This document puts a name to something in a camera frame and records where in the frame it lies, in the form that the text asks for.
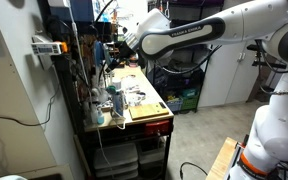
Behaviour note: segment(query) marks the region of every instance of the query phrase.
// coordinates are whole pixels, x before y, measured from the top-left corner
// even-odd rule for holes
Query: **gray floor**
[[[189,161],[208,172],[226,137],[242,141],[249,133],[259,101],[199,109],[175,116],[167,180],[179,180],[179,169]],[[184,166],[184,180],[205,179],[197,168]]]

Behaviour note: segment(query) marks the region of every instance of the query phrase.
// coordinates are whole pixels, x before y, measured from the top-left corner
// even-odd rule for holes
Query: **wooden board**
[[[169,113],[168,109],[164,106],[163,103],[145,104],[141,106],[131,106],[129,107],[129,111],[130,111],[132,120],[166,115]]]
[[[234,154],[236,141],[226,138],[206,180],[222,180]]]

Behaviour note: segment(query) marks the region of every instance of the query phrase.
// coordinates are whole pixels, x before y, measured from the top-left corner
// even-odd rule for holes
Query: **white robotic arm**
[[[156,60],[176,48],[193,44],[232,44],[262,40],[265,51],[288,62],[288,2],[255,0],[211,17],[170,29],[169,20],[158,10],[128,33],[120,47],[120,58],[139,50]],[[288,90],[288,74],[276,88]],[[270,105],[259,108],[249,143],[240,161],[231,169],[231,179],[265,179],[280,161],[288,161],[288,94],[272,96]]]
[[[240,4],[211,17],[170,29],[169,20],[157,9],[128,33],[126,44],[139,48],[146,59],[158,59],[167,52],[193,44],[231,44],[250,39],[270,40],[288,23],[286,0],[256,0]]]

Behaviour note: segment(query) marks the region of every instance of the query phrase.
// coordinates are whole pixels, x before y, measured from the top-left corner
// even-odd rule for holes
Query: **storage bin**
[[[156,177],[162,174],[165,155],[165,140],[161,137],[158,141],[159,145],[153,149],[143,148],[143,144],[141,143],[137,145],[139,174],[140,177],[144,179],[156,179]]]
[[[104,159],[102,150],[97,149],[94,154],[94,168],[97,178],[111,179],[113,175],[114,177],[122,176],[121,179],[132,179],[137,176],[138,154],[134,143],[105,147],[103,151],[110,165]]]
[[[184,89],[182,91],[182,96],[183,97],[192,97],[192,96],[195,96],[196,95],[196,89]]]
[[[198,95],[191,96],[191,97],[182,97],[183,104],[181,106],[181,110],[191,110],[195,109],[198,103]]]
[[[166,102],[166,105],[172,112],[177,112],[181,110],[183,100],[182,99],[176,99],[176,100],[170,100]]]

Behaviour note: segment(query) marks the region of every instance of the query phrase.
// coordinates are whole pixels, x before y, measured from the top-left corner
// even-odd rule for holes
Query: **white cable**
[[[113,117],[113,112],[114,112],[114,114],[116,114],[117,116],[118,116],[118,118],[114,118]],[[110,111],[110,114],[111,114],[111,116],[112,116],[112,120],[115,122],[115,124],[116,124],[116,127],[118,127],[120,130],[124,130],[125,129],[125,118],[122,116],[122,115],[120,115],[118,112],[116,112],[114,109],[111,109],[111,111]],[[117,121],[118,121],[118,119],[119,118],[123,118],[123,127],[120,127],[119,125],[118,125],[118,123],[117,123]]]
[[[111,163],[107,160],[107,157],[105,156],[105,153],[104,153],[104,149],[103,149],[103,145],[102,145],[101,133],[100,133],[100,130],[98,129],[98,126],[96,126],[96,129],[97,129],[98,140],[99,140],[99,142],[100,142],[100,147],[101,147],[101,151],[102,151],[103,157],[104,157],[106,163],[108,164],[108,166],[109,166],[109,167],[111,168],[111,170],[112,170]]]
[[[72,20],[72,29],[73,29],[75,40],[76,40],[76,44],[77,44],[77,50],[78,50],[80,63],[81,63],[82,69],[83,69],[83,75],[84,75],[86,84],[89,85],[88,79],[87,79],[87,75],[86,75],[86,72],[85,72],[84,62],[83,62],[82,55],[81,55],[81,47],[80,47],[80,43],[79,43],[80,41],[78,39],[77,27],[76,27],[76,23],[74,21],[71,5],[69,5],[68,9],[69,9],[71,20]]]

